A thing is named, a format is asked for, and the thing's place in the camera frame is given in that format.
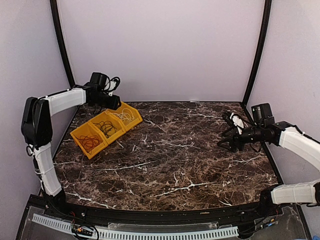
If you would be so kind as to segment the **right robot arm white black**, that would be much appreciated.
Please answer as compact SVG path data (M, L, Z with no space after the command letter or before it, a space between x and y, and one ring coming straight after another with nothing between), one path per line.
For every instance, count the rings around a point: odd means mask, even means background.
M242 151L245 144L269 143L289 150L316 169L320 168L320 143L306 135L296 125L286 121L276 122L269 103L254 105L251 108L253 123L242 119L238 114L225 112L222 119L229 128L222 133L217 145L233 153ZM282 204L306 204L319 206L320 181L314 180L297 184L276 184L260 193L255 213L266 217Z

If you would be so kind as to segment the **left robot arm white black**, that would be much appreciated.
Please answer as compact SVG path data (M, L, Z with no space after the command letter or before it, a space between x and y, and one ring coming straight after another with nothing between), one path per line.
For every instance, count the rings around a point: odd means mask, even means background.
M34 171L39 178L46 201L60 218L67 218L71 208L66 203L66 194L53 163L52 116L84 104L117 110L121 106L121 100L113 92L120 82L118 76L109 78L106 74L93 72L89 82L84 85L76 84L66 90L42 97L29 97L25 102L21 133L27 144L26 152L32 157Z

